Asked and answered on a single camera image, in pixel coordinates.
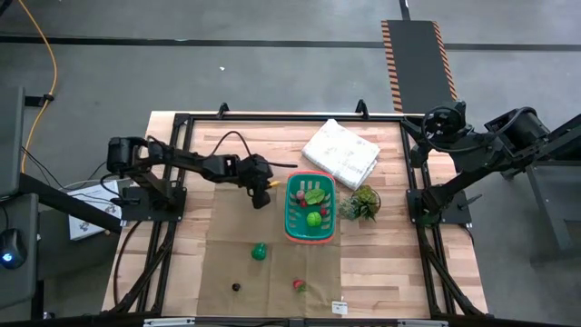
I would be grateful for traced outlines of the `black metal table frame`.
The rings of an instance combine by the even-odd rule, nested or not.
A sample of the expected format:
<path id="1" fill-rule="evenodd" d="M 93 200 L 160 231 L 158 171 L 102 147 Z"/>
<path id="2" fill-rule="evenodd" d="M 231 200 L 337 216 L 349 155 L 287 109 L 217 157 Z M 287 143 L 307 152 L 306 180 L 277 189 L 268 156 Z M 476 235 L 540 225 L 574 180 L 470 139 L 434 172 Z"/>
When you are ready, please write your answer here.
<path id="1" fill-rule="evenodd" d="M 427 291 L 416 227 L 409 219 L 408 171 L 399 124 L 387 117 L 373 122 L 343 114 L 339 123 L 380 148 L 377 165 L 367 179 L 382 205 L 376 221 L 340 221 L 333 239 L 340 242 L 341 302 L 350 318 L 413 318 L 429 315 Z M 312 113 L 253 113 L 249 118 L 228 112 L 222 119 L 205 114 L 177 134 L 201 154 L 260 154 L 274 162 L 275 181 L 285 183 L 293 170 L 310 171 L 313 164 L 301 150 L 320 129 Z M 217 186 L 196 173 L 184 178 L 185 213 L 177 225 L 169 263 L 162 314 L 197 313 L 206 236 L 210 229 Z"/>

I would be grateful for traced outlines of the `tan cloth mat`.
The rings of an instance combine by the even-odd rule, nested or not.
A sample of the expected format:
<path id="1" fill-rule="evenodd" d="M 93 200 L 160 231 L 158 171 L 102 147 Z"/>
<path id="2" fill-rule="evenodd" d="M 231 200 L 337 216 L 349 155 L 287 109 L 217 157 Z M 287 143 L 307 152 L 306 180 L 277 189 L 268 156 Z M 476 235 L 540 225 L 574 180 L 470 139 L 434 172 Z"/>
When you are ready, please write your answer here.
<path id="1" fill-rule="evenodd" d="M 271 202 L 254 209 L 242 189 L 217 186 L 202 266 L 197 313 L 258 317 L 333 317 L 341 299 L 340 242 L 295 243 L 284 232 L 286 190 L 269 192 Z M 266 243 L 265 260 L 251 257 Z M 305 292 L 292 282 L 302 279 Z M 231 286 L 239 283 L 235 292 Z"/>

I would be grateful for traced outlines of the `black orange-striped floor ramp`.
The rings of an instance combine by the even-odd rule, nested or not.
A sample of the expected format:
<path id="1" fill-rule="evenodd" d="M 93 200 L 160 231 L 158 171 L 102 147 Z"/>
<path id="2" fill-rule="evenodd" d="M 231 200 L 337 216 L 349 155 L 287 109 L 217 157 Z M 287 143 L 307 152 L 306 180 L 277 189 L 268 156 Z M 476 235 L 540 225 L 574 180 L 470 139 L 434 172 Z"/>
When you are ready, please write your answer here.
<path id="1" fill-rule="evenodd" d="M 384 20 L 381 34 L 396 112 L 424 114 L 458 99 L 438 23 Z"/>

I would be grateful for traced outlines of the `silver metal bracket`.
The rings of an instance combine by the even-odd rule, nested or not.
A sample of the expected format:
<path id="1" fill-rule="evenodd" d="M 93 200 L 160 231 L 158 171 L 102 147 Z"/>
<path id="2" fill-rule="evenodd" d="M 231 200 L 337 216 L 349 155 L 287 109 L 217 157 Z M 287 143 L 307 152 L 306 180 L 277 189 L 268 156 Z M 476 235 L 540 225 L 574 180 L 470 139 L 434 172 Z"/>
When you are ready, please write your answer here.
<path id="1" fill-rule="evenodd" d="M 146 319 L 143 321 L 143 327 L 194 327 L 194 317 L 170 317 Z"/>
<path id="2" fill-rule="evenodd" d="M 397 327 L 449 327 L 446 321 L 435 320 L 398 320 Z"/>

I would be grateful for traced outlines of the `potted artificial succulent plant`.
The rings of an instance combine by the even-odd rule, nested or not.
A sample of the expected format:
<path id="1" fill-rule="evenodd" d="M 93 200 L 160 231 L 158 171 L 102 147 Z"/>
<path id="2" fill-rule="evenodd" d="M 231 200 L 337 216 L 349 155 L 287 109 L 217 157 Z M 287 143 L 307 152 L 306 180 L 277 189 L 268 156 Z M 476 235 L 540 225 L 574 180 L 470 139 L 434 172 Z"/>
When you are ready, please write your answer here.
<path id="1" fill-rule="evenodd" d="M 350 221 L 376 221 L 381 207 L 379 193 L 369 185 L 362 185 L 353 194 L 340 202 L 338 213 Z"/>

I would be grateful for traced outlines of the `black metal stand beam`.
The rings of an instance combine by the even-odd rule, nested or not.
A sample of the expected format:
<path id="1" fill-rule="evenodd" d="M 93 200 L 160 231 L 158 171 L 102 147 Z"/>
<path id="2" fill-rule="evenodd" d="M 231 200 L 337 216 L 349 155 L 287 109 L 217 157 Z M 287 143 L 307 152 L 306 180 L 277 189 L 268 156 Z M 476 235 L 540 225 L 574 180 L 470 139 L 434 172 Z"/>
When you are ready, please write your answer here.
<path id="1" fill-rule="evenodd" d="M 111 233 L 120 234 L 122 231 L 121 222 L 115 216 L 58 191 L 52 186 L 25 173 L 20 173 L 18 192 L 22 194 L 36 194 L 39 198 L 39 203 L 62 213 L 70 214 L 87 223 L 102 227 Z"/>

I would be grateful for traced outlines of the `grey desk surface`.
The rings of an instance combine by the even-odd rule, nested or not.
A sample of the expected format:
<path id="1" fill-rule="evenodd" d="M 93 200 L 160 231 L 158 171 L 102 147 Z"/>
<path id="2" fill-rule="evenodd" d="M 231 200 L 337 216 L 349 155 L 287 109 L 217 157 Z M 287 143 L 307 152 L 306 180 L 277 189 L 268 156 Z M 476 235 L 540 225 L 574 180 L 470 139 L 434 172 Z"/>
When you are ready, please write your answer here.
<path id="1" fill-rule="evenodd" d="M 0 265 L 0 309 L 33 298 L 37 279 L 38 197 L 20 195 L 0 202 L 0 233 L 18 229 L 23 236 L 27 258 L 19 268 L 8 270 Z"/>

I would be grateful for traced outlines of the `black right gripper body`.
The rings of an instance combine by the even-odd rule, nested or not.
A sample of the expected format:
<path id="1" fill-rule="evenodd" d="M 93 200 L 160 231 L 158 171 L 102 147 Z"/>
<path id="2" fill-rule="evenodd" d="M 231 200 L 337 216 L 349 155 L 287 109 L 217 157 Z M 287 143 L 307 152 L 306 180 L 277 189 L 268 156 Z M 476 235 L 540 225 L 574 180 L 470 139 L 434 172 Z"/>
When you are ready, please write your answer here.
<path id="1" fill-rule="evenodd" d="M 466 127 L 466 103 L 453 102 L 429 110 L 421 121 L 421 135 L 435 150 L 451 150 L 458 132 Z"/>

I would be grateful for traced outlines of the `teal basket orange rim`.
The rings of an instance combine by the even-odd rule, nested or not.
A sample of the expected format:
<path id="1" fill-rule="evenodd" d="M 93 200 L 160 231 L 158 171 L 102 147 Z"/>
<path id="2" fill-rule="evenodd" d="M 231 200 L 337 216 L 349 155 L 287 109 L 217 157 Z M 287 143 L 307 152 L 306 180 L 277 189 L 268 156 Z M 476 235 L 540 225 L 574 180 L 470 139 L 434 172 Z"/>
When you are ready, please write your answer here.
<path id="1" fill-rule="evenodd" d="M 306 193 L 310 189 L 317 188 L 325 191 L 324 200 L 321 203 L 302 208 L 300 206 L 301 200 L 296 197 L 296 192 L 303 190 Z M 320 213 L 321 207 L 328 210 L 325 216 L 321 215 L 321 226 L 309 227 L 306 221 L 307 215 L 311 212 Z M 294 242 L 306 244 L 329 242 L 337 227 L 334 178 L 328 173 L 318 171 L 298 171 L 291 174 L 286 186 L 284 224 L 286 235 Z"/>

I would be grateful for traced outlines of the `white plaid towel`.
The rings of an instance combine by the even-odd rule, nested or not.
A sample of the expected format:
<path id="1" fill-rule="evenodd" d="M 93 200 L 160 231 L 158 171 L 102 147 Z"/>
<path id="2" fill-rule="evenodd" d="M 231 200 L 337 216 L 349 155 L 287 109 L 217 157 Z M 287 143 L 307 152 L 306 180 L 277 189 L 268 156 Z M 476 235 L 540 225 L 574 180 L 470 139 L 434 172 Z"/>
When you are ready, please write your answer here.
<path id="1" fill-rule="evenodd" d="M 336 120 L 329 119 L 302 148 L 301 154 L 355 191 L 376 166 L 380 148 Z"/>

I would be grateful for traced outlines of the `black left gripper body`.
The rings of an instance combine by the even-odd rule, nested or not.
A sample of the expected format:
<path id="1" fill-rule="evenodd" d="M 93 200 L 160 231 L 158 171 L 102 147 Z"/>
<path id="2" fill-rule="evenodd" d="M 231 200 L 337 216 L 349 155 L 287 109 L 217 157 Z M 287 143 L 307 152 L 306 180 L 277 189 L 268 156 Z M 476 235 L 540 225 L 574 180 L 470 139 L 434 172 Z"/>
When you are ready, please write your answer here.
<path id="1" fill-rule="evenodd" d="M 251 154 L 237 163 L 237 184 L 246 189 L 254 209 L 261 209 L 271 202 L 268 190 L 272 176 L 270 165 L 258 154 Z"/>

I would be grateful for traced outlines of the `grey monitor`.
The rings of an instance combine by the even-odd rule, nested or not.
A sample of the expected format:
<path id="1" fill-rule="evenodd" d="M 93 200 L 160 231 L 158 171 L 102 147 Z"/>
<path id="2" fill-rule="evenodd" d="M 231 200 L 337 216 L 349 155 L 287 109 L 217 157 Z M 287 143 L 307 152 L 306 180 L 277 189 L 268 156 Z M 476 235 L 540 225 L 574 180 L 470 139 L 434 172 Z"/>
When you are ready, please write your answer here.
<path id="1" fill-rule="evenodd" d="M 22 86 L 0 87 L 0 197 L 18 190 L 24 107 Z"/>

